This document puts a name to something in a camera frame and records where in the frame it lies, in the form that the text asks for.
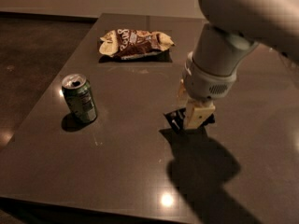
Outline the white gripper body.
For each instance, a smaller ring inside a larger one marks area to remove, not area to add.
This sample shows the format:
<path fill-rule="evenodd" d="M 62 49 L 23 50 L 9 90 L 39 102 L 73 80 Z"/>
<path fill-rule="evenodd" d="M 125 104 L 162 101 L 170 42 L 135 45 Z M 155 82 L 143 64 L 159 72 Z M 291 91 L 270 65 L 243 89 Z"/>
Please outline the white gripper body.
<path fill-rule="evenodd" d="M 217 100 L 227 95 L 236 81 L 236 72 L 228 77 L 210 75 L 193 60 L 192 53 L 187 56 L 182 71 L 184 87 L 194 100 Z"/>

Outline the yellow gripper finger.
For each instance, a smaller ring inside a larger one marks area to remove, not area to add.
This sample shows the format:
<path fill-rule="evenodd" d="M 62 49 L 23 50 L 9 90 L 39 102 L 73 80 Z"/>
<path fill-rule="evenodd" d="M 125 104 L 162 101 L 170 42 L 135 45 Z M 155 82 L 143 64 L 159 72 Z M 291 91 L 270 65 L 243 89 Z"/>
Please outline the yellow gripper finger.
<path fill-rule="evenodd" d="M 188 93 L 186 91 L 183 79 L 180 80 L 178 86 L 177 100 L 179 104 L 185 104 L 188 99 Z"/>
<path fill-rule="evenodd" d="M 189 99 L 183 121 L 184 129 L 197 129 L 214 113 L 215 109 L 212 101 L 203 102 Z"/>

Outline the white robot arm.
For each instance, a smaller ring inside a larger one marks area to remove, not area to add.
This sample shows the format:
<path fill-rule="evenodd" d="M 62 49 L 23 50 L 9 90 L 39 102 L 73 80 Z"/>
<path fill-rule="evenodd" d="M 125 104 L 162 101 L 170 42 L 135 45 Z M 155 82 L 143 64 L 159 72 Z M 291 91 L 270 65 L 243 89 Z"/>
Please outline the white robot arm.
<path fill-rule="evenodd" d="M 199 7 L 207 23 L 182 72 L 181 130 L 212 121 L 213 101 L 228 93 L 237 67 L 258 45 L 299 64 L 299 0 L 199 0 Z"/>

